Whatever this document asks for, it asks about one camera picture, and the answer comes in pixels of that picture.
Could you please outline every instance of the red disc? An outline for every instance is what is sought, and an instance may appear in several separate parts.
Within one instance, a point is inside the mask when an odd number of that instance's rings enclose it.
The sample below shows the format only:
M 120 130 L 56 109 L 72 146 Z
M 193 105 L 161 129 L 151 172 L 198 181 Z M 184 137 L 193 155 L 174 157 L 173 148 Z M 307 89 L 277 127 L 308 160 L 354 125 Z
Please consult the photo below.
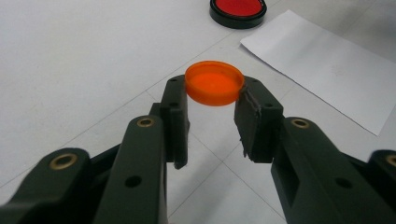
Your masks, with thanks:
M 262 10 L 259 0 L 216 0 L 216 6 L 221 11 L 237 17 L 253 16 Z

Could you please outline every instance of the orange plastic cap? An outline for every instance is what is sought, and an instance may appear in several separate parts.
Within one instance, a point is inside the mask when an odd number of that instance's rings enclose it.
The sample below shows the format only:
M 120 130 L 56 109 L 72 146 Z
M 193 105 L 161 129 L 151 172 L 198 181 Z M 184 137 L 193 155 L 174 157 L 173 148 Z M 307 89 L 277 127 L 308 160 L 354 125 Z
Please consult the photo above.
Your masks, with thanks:
M 228 105 L 238 99 L 244 76 L 234 66 L 214 61 L 195 63 L 186 71 L 186 91 L 203 105 Z

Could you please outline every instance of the black rim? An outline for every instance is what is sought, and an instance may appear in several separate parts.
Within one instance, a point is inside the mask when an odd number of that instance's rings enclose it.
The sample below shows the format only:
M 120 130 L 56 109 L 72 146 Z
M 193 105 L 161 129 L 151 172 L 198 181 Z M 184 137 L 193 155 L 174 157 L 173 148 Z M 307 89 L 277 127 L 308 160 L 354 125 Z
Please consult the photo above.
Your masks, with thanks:
M 252 16 L 235 16 L 222 11 L 216 5 L 216 0 L 210 0 L 210 16 L 218 24 L 233 29 L 248 29 L 262 23 L 267 5 L 263 0 L 258 0 L 262 4 L 262 9 Z

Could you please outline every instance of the black plastic part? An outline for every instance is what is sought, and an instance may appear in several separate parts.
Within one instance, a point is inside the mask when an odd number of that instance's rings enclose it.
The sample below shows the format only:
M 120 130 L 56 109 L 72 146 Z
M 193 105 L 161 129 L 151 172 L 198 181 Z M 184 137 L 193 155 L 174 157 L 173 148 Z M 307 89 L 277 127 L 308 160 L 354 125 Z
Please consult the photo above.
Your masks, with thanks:
M 210 0 L 210 16 L 218 24 L 233 29 L 249 29 L 258 26 L 264 20 L 264 14 L 267 11 L 267 5 L 263 0 L 258 0 L 262 4 L 262 9 L 255 15 L 241 17 L 235 16 L 222 11 L 216 5 L 216 0 Z
M 272 162 L 284 118 L 282 113 L 283 106 L 259 80 L 245 77 L 234 114 L 245 156 L 254 162 Z
M 355 169 L 359 172 L 359 174 L 366 176 L 366 172 L 365 172 L 365 168 L 366 168 L 366 162 L 364 161 L 360 161 L 354 157 L 351 157 L 345 153 L 343 153 L 344 157 L 346 157 L 350 164 L 353 165 L 353 167 L 355 167 Z
M 364 169 L 367 181 L 396 213 L 396 152 L 378 150 Z
M 117 153 L 119 152 L 120 145 L 116 145 L 101 154 L 93 157 L 92 171 L 95 175 L 101 175 L 111 170 L 113 162 L 116 159 Z
M 175 168 L 180 169 L 188 160 L 190 128 L 184 75 L 167 81 L 161 103 L 153 104 L 150 115 L 163 120 L 166 161 L 173 162 Z
M 145 116 L 130 122 L 94 224 L 167 223 L 163 147 L 160 118 Z
M 50 168 L 52 160 L 59 159 L 60 169 Z M 50 153 L 26 176 L 11 200 L 0 207 L 0 223 L 72 223 L 82 209 L 78 198 L 83 197 L 91 184 L 91 161 L 87 152 L 78 148 L 64 148 Z
M 284 119 L 272 175 L 286 220 L 394 223 L 396 215 L 312 121 Z

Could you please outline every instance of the orange disc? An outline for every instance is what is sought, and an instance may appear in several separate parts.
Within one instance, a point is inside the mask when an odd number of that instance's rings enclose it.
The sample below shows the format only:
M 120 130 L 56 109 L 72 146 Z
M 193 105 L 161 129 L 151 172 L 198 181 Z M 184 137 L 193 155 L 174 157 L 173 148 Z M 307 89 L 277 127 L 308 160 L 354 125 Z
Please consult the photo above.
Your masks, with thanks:
M 195 63 L 186 71 L 186 91 L 203 105 L 228 105 L 238 99 L 244 76 L 234 66 L 214 61 Z

